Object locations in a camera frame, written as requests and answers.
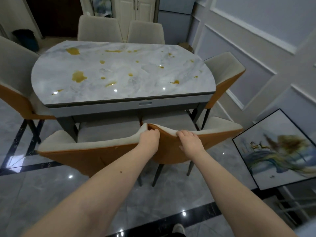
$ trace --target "marble tabletop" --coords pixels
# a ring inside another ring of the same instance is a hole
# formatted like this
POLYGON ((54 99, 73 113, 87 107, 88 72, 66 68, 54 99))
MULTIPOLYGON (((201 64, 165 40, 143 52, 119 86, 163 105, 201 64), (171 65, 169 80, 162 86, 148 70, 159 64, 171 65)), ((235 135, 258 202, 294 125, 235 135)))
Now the marble tabletop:
POLYGON ((32 70, 45 105, 215 91, 211 71, 177 45, 64 41, 32 70))

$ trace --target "hand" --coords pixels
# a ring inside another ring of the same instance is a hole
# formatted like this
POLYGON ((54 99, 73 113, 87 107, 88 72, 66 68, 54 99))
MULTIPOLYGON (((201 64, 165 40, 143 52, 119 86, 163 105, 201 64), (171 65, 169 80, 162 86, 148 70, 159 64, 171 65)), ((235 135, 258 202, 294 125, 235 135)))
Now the hand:
POLYGON ((157 152, 159 145, 160 132, 159 130, 144 131, 140 134, 139 149, 148 151, 151 157, 157 152))
POLYGON ((179 146, 181 151, 190 159, 193 160, 194 157, 198 156, 200 153, 205 152, 199 137, 190 131, 178 131, 177 136, 179 136, 182 146, 179 146))

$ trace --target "foot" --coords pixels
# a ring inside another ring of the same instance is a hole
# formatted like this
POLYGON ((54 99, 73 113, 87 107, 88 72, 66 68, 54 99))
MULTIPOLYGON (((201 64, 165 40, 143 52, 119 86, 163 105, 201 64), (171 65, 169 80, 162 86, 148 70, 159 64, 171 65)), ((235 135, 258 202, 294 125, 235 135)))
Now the foot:
POLYGON ((182 226, 182 224, 176 224, 172 229, 172 233, 180 233, 185 235, 184 227, 182 226))

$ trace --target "person's left hand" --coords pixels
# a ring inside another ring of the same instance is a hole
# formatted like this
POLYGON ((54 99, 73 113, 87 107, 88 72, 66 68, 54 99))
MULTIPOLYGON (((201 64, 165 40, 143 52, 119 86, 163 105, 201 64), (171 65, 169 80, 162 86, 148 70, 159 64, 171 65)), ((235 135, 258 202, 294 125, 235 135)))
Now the person's left hand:
POLYGON ((144 131, 140 134, 137 147, 144 151, 149 151, 151 157, 157 152, 159 145, 159 130, 144 131))

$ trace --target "dining table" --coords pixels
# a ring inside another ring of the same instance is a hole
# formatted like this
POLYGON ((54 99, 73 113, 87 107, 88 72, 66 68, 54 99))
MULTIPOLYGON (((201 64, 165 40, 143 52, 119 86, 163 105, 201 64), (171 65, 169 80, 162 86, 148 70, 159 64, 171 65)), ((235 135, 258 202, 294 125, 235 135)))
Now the dining table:
POLYGON ((210 69, 178 45, 64 41, 36 61, 38 99, 76 141, 76 123, 193 109, 215 93, 210 69))

